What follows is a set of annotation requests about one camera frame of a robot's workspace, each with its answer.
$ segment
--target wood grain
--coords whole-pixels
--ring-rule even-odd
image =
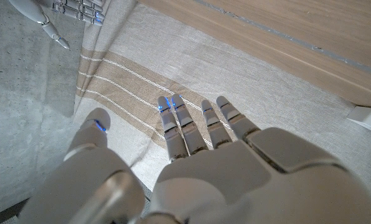
[[[357,105],[371,106],[370,73],[308,50],[194,1],[140,2]]]
[[[371,67],[371,0],[206,0]]]

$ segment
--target concrete floor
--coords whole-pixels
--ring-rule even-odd
[[[71,50],[0,1],[0,211],[31,196],[77,128],[71,121],[84,23],[44,11]]]

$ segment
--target beige stripe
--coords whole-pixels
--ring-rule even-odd
[[[170,97],[173,93],[181,94],[202,136],[206,140],[210,140],[199,107],[200,102],[204,100],[204,98],[197,93],[127,58],[111,52],[107,52],[103,58],[90,58],[83,55],[81,61],[86,62],[80,64],[78,76],[79,88],[95,91],[108,97],[160,133],[163,133],[163,131],[159,114],[156,111],[157,98],[161,95]],[[87,66],[94,67],[93,70],[96,72],[87,73]],[[83,93],[84,91],[77,90],[77,95],[82,96]],[[101,96],[90,92],[86,92],[84,97],[93,98],[107,107],[109,107],[108,104],[116,107],[106,99],[102,101],[99,100]],[[212,103],[212,105],[214,109],[218,111],[216,105],[214,103]],[[122,118],[129,116],[120,111],[117,114]],[[148,130],[148,128],[145,128],[144,125],[140,124],[140,122],[137,122],[135,119],[127,118],[125,120],[149,136],[153,134],[150,129]]]

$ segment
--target robot finger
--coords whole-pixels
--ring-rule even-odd
[[[203,100],[201,103],[202,114],[206,120],[207,129],[209,136],[212,140],[214,149],[220,146],[226,145],[226,143],[232,142],[230,136],[226,132],[223,124],[218,119],[212,105],[207,100]]]
[[[172,114],[169,100],[166,97],[160,96],[158,98],[158,109],[161,115],[164,137],[169,154],[169,162],[187,157],[188,152],[186,144],[184,143],[184,140],[181,136],[180,129],[176,123],[176,119]]]
[[[196,123],[192,120],[181,96],[178,94],[173,95],[172,104],[176,111],[177,119],[180,122],[181,130],[190,155],[202,150],[208,150],[208,147],[206,146]]]
[[[73,0],[53,2],[53,11],[61,12],[74,19],[89,22],[94,25],[102,26],[105,18],[102,8],[92,2],[83,1],[83,4]]]
[[[249,134],[260,130],[246,118],[245,115],[241,114],[224,96],[219,96],[216,99],[216,104],[238,139],[247,142],[247,136]]]

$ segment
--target blue light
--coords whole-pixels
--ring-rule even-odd
[[[168,107],[170,108],[171,107],[171,104],[170,104],[170,102],[169,102],[169,100],[165,97],[165,99],[166,99],[166,104],[168,105]]]
[[[106,131],[106,129],[103,128],[103,127],[100,125],[100,122],[99,122],[97,119],[95,119],[94,121],[96,122],[96,126],[98,127],[98,129],[100,129],[101,131]]]

